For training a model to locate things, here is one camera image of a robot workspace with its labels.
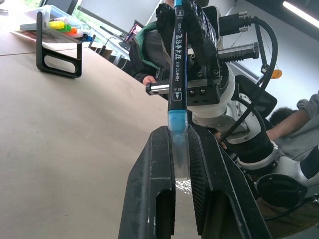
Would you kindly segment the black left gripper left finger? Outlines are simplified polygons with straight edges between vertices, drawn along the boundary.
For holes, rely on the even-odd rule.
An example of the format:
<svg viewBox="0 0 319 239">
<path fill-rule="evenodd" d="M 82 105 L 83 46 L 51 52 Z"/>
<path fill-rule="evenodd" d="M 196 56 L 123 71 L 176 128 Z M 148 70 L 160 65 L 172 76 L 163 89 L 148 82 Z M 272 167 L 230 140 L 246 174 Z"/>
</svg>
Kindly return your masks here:
<svg viewBox="0 0 319 239">
<path fill-rule="evenodd" d="M 175 175 L 167 126 L 155 129 L 127 180 L 118 239 L 171 239 Z"/>
</svg>

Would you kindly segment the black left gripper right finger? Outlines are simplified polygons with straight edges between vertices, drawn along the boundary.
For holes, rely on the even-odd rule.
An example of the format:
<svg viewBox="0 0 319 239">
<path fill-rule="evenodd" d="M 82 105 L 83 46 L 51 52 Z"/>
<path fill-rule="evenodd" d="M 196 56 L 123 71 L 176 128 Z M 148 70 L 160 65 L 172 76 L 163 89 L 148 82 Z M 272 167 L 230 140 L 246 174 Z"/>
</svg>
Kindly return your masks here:
<svg viewBox="0 0 319 239">
<path fill-rule="evenodd" d="M 272 239 L 243 172 L 211 132 L 189 126 L 190 179 L 201 239 Z"/>
</svg>

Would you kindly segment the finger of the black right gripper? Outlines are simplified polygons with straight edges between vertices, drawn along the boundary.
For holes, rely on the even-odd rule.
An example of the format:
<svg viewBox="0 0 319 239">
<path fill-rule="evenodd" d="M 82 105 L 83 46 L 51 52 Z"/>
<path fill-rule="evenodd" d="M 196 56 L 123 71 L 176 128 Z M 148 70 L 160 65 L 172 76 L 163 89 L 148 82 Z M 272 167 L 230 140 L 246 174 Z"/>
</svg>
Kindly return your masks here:
<svg viewBox="0 0 319 239">
<path fill-rule="evenodd" d="M 161 3 L 156 9 L 157 30 L 163 41 L 172 41 L 175 23 L 175 11 L 167 3 Z"/>
<path fill-rule="evenodd" d="M 206 67 L 209 76 L 219 75 L 217 36 L 214 27 L 195 0 L 182 0 L 182 6 L 185 10 L 186 31 L 199 65 Z"/>
</svg>

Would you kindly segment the black pen with blue cap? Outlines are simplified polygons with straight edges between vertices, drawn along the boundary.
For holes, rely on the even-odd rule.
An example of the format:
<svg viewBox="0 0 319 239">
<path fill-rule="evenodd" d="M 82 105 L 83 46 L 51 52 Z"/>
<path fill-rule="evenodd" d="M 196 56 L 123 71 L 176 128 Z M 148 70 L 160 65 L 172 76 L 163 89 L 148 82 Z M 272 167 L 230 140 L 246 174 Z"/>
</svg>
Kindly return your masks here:
<svg viewBox="0 0 319 239">
<path fill-rule="evenodd" d="M 182 0 L 174 0 L 175 23 L 171 45 L 168 130 L 176 180 L 188 180 L 189 147 L 187 116 L 187 33 Z"/>
</svg>

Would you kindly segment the open laptop computer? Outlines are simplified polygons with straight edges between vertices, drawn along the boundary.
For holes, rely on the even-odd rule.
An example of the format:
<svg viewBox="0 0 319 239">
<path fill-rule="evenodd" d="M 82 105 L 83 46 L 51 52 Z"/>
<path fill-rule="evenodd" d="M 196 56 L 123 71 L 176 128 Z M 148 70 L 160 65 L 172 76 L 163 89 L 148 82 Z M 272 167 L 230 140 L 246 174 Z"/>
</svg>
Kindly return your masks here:
<svg viewBox="0 0 319 239">
<path fill-rule="evenodd" d="M 121 47 L 123 47 L 124 49 L 129 51 L 130 47 L 131 47 L 132 40 L 142 30 L 143 27 L 144 27 L 143 24 L 141 24 L 140 22 L 135 20 L 133 27 L 131 28 L 131 30 L 129 31 L 129 33 L 125 37 L 125 39 L 119 43 L 119 45 Z"/>
</svg>

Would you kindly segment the person in black green jacket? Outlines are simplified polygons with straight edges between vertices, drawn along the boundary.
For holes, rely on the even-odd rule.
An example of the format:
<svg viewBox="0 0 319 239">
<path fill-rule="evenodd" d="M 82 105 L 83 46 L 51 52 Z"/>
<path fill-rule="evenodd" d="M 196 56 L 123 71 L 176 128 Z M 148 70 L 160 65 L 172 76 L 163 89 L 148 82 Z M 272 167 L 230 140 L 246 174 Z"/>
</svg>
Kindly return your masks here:
<svg viewBox="0 0 319 239">
<path fill-rule="evenodd" d="M 165 0 L 174 9 L 174 0 Z M 169 79 L 172 41 L 163 41 L 151 22 L 134 37 L 129 52 L 132 76 L 143 85 Z"/>
</svg>

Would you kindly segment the person in grey hoodie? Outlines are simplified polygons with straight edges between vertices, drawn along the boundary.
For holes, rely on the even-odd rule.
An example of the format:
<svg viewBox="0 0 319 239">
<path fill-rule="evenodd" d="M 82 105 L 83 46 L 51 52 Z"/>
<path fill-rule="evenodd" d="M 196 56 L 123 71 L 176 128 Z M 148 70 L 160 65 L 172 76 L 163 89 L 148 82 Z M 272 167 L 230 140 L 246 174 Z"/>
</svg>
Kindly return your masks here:
<svg viewBox="0 0 319 239">
<path fill-rule="evenodd" d="M 282 152 L 294 161 L 304 160 L 319 147 L 319 91 L 297 103 L 297 110 L 267 131 Z"/>
</svg>

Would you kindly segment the long ceiling light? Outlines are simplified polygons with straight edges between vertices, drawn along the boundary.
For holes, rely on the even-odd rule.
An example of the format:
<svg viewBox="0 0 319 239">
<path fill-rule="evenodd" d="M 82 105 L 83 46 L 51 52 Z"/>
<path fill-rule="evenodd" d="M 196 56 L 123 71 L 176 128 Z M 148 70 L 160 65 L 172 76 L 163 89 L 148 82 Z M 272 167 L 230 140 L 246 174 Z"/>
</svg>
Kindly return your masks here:
<svg viewBox="0 0 319 239">
<path fill-rule="evenodd" d="M 299 9 L 298 7 L 294 6 L 293 4 L 284 1 L 282 3 L 283 7 L 288 9 L 289 11 L 293 12 L 297 16 L 301 17 L 303 20 L 307 21 L 308 23 L 312 24 L 313 26 L 319 28 L 319 20 L 316 18 L 312 17 L 311 15 L 307 14 L 303 10 Z"/>
</svg>

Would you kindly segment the clear plastic marker box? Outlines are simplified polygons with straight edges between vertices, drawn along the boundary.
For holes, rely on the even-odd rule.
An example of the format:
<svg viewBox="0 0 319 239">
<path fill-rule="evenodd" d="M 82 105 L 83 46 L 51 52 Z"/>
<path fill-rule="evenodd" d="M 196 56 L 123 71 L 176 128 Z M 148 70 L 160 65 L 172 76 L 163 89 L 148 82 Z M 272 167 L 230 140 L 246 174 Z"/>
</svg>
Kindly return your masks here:
<svg viewBox="0 0 319 239">
<path fill-rule="evenodd" d="M 53 5 L 45 5 L 24 13 L 16 32 L 36 39 L 37 24 L 42 24 L 44 43 L 91 42 L 94 33 L 89 26 Z"/>
</svg>

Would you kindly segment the yellow highlighter marker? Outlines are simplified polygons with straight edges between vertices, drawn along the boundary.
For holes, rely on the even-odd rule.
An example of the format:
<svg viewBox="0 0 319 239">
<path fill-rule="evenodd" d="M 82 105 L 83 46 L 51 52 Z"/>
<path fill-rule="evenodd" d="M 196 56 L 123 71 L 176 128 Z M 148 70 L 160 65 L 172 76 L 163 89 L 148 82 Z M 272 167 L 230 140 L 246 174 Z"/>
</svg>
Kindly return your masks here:
<svg viewBox="0 0 319 239">
<path fill-rule="evenodd" d="M 48 23 L 49 27 L 52 29 L 60 30 L 64 27 L 64 22 L 63 21 L 50 21 Z"/>
</svg>

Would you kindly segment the black desk shelf stand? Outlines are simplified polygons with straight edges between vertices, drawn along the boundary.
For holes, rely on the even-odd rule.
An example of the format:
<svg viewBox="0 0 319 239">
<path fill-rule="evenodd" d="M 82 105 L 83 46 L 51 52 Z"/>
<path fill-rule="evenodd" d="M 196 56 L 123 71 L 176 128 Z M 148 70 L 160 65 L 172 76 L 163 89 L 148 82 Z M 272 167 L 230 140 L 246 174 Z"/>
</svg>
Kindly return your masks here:
<svg viewBox="0 0 319 239">
<path fill-rule="evenodd" d="M 43 47 L 43 13 L 38 12 L 36 15 L 36 66 L 37 68 L 46 73 L 59 75 L 67 78 L 79 78 L 82 75 L 82 43 L 77 43 L 77 56 L 76 58 L 64 55 L 62 53 L 50 50 Z M 60 70 L 58 68 L 49 67 L 45 63 L 45 57 L 50 56 L 58 60 L 71 63 L 75 67 L 74 72 Z"/>
</svg>

